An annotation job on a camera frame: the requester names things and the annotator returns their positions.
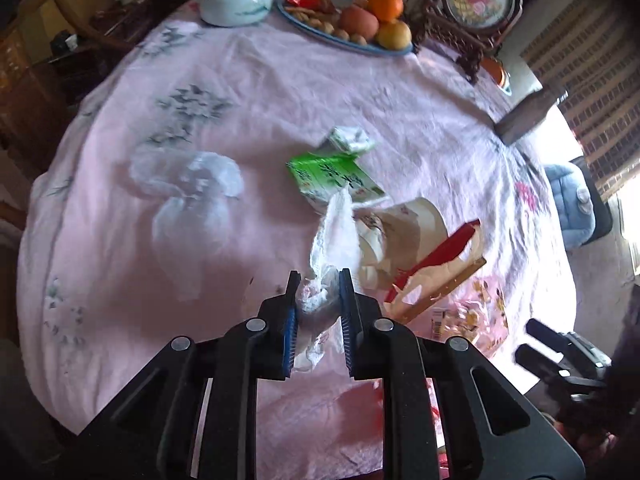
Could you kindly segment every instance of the green tissue package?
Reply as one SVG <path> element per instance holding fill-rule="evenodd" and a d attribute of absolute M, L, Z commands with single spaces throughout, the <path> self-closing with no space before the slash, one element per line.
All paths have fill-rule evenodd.
<path fill-rule="evenodd" d="M 386 198 L 386 194 L 356 165 L 356 157 L 307 153 L 292 158 L 287 167 L 302 195 L 320 214 L 326 212 L 329 199 L 345 186 L 349 187 L 354 209 L 375 206 Z"/>

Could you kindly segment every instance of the white plastic bag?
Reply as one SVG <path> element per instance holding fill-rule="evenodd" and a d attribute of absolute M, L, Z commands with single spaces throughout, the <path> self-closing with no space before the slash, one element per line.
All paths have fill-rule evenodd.
<path fill-rule="evenodd" d="M 225 197 L 244 186 L 238 165 L 217 153 L 143 146 L 131 157 L 129 174 L 145 193 L 166 197 L 153 219 L 152 247 L 178 300 L 196 300 L 205 258 L 228 231 Z"/>
<path fill-rule="evenodd" d="M 334 344 L 344 351 L 340 316 L 338 273 L 351 271 L 358 290 L 360 245 L 353 220 L 353 202 L 345 188 L 334 194 L 327 205 L 311 247 L 309 270 L 296 291 L 298 337 L 294 368 L 309 371 L 324 355 L 324 347 Z"/>

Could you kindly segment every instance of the pink tablecloth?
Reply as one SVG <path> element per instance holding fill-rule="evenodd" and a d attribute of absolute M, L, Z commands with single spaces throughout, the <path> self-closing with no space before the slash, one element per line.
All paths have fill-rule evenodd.
<path fill-rule="evenodd" d="M 79 432 L 172 336 L 220 336 L 279 293 L 291 269 L 306 269 L 319 218 L 285 164 L 336 124 L 359 124 L 377 142 L 359 163 L 391 203 L 423 196 L 450 232 L 481 219 L 481 272 L 504 279 L 511 327 L 494 363 L 527 390 L 532 377 L 511 360 L 524 323 L 535 316 L 570 330 L 575 289 L 542 166 L 526 144 L 507 148 L 492 133 L 507 109 L 490 81 L 473 88 L 428 50 L 367 57 L 309 38 L 275 11 L 227 29 L 183 7 L 84 100 L 34 184 L 18 314 L 36 396 Z M 175 299 L 150 248 L 161 201 L 128 177 L 144 143 L 229 156 L 244 178 L 229 202 L 232 235 L 208 259 L 196 301 Z M 348 378 L 340 354 L 313 373 L 261 383 L 258 396 L 261 479 L 380 465 L 378 396 Z"/>

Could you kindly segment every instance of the fruit plate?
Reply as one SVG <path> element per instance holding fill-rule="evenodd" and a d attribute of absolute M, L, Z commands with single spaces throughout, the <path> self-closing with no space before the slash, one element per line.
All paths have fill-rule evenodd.
<path fill-rule="evenodd" d="M 331 36 L 330 34 L 327 34 L 325 32 L 315 30 L 313 27 L 309 27 L 307 24 L 299 22 L 296 18 L 294 18 L 286 10 L 284 10 L 284 5 L 282 0 L 278 2 L 277 7 L 280 13 L 285 18 L 287 18 L 291 23 L 293 23 L 297 28 L 300 28 L 305 32 L 311 34 L 312 36 L 315 36 L 319 40 L 334 44 L 335 46 L 340 46 L 348 50 L 354 50 L 361 54 L 368 54 L 369 56 L 396 56 L 396 57 L 406 56 L 413 49 L 413 45 L 409 45 L 404 50 L 387 50 L 386 48 L 382 48 L 374 44 L 368 44 L 367 46 L 362 46 L 356 43 L 351 43 L 351 41 L 340 40 L 335 36 Z"/>

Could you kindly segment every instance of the blue cushion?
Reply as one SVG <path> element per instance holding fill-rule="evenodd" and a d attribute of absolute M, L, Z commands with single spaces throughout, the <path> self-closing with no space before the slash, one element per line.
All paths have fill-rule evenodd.
<path fill-rule="evenodd" d="M 596 228 L 593 203 L 584 176 L 580 168 L 570 162 L 545 166 L 545 173 L 560 217 L 564 248 L 579 247 Z"/>

